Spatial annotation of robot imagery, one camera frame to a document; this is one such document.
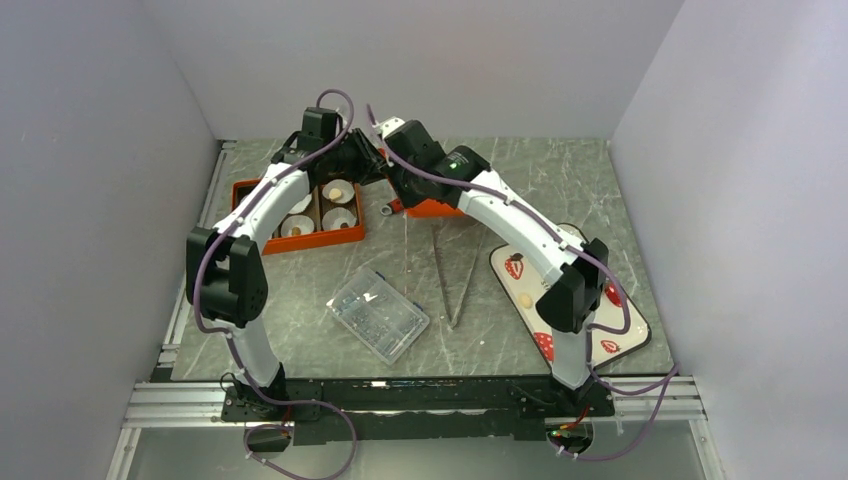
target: metal frame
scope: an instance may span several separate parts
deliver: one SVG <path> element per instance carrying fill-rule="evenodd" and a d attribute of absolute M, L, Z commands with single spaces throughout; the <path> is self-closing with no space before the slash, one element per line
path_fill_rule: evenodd
<path fill-rule="evenodd" d="M 210 187 L 200 214 L 201 225 L 209 226 L 214 223 L 214 215 L 218 209 L 221 191 L 225 187 L 224 179 L 229 171 L 228 156 L 234 146 L 234 142 L 223 142 L 221 145 L 221 152 L 218 155 Z M 184 276 L 163 339 L 157 367 L 173 367 L 190 313 L 190 305 L 185 299 Z M 654 383 L 659 378 L 650 376 L 607 377 L 605 380 L 616 387 L 635 390 Z M 231 383 L 224 382 L 222 385 L 227 388 L 231 386 Z M 254 422 L 221 421 L 221 408 L 226 395 L 221 389 L 222 385 L 218 382 L 144 382 L 136 384 L 130 397 L 106 479 L 125 480 L 128 477 L 143 429 L 198 427 L 244 429 L 256 425 L 257 423 Z M 616 422 L 618 432 L 621 434 L 624 432 L 625 422 L 643 423 L 650 417 L 658 394 L 659 389 L 632 397 L 611 393 L 616 415 L 612 417 L 592 417 L 591 420 L 592 422 Z M 391 415 L 398 412 L 373 413 Z M 433 410 L 432 413 L 445 412 Z M 564 417 L 548 418 L 546 423 L 555 425 L 574 420 L 574 418 Z M 671 381 L 656 420 L 689 422 L 705 478 L 707 480 L 724 480 L 724 469 L 715 448 L 701 396 L 693 377 L 680 376 Z"/>

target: gray wall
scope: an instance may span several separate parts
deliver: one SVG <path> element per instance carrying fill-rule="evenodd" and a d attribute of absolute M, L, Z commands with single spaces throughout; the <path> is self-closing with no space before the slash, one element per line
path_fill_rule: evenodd
<path fill-rule="evenodd" d="M 216 145 L 145 15 L 3 2 L 3 478 L 103 478 L 164 337 Z"/>
<path fill-rule="evenodd" d="M 844 478 L 848 6 L 687 1 L 613 137 L 730 478 Z"/>
<path fill-rule="evenodd" d="M 607 138 L 683 2 L 144 3 L 218 138 L 287 135 L 327 87 L 437 135 Z"/>

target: yellow round object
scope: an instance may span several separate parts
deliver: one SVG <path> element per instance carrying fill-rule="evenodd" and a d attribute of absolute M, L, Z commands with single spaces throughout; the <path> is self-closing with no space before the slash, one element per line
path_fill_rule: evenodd
<path fill-rule="evenodd" d="M 518 296 L 518 303 L 524 308 L 530 308 L 533 306 L 533 298 L 526 293 L 522 293 Z"/>

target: table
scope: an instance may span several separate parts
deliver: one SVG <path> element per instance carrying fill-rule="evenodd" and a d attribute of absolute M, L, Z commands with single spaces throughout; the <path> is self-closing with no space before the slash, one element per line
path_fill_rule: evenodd
<path fill-rule="evenodd" d="M 671 353 L 635 237 L 601 139 L 446 138 L 446 151 L 464 144 L 488 158 L 503 179 L 555 223 L 567 222 L 610 249 L 610 267 L 647 319 L 651 342 L 607 367 L 606 374 L 666 373 Z M 228 156 L 226 188 L 217 218 L 230 206 L 233 182 L 259 177 L 282 140 L 238 141 Z M 471 218 L 383 217 L 394 195 L 387 182 L 363 188 L 366 238 L 361 242 L 263 257 L 269 283 L 265 326 L 289 377 L 406 377 L 548 373 L 512 303 L 489 268 L 489 253 L 504 241 Z M 441 229 L 444 275 L 451 308 L 486 235 L 463 316 L 451 331 L 445 320 L 432 251 L 431 225 Z M 431 323 L 397 362 L 384 364 L 338 323 L 325 304 L 361 266 L 382 273 Z M 220 335 L 187 326 L 174 380 L 218 379 L 233 366 Z"/>

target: orange object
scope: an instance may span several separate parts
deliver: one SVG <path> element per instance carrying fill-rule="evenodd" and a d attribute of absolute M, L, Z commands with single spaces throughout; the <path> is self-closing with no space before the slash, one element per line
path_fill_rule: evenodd
<path fill-rule="evenodd" d="M 462 217 L 465 215 L 450 205 L 435 200 L 424 200 L 412 208 L 407 208 L 406 213 L 413 218 Z"/>
<path fill-rule="evenodd" d="M 259 184 L 259 179 L 244 180 L 233 184 L 232 209 L 235 210 L 239 204 L 239 200 L 249 194 L 256 185 Z M 308 248 L 326 247 L 329 245 L 339 245 L 342 243 L 358 242 L 365 238 L 365 214 L 362 208 L 362 193 L 359 185 L 354 185 L 354 200 L 353 205 L 349 208 L 351 211 L 355 209 L 354 214 L 357 218 L 357 223 L 353 227 L 342 228 L 339 230 L 321 230 L 321 217 L 327 213 L 329 208 L 335 208 L 339 205 L 332 204 L 332 207 L 325 207 L 324 204 L 328 201 L 324 200 L 320 193 L 321 187 L 312 192 L 312 203 L 302 213 L 307 215 L 315 222 L 315 232 L 306 235 L 296 235 L 293 237 L 279 236 L 272 237 L 265 244 L 265 249 L 262 250 L 262 255 L 271 255 L 274 253 L 293 252 L 295 250 L 306 250 Z"/>

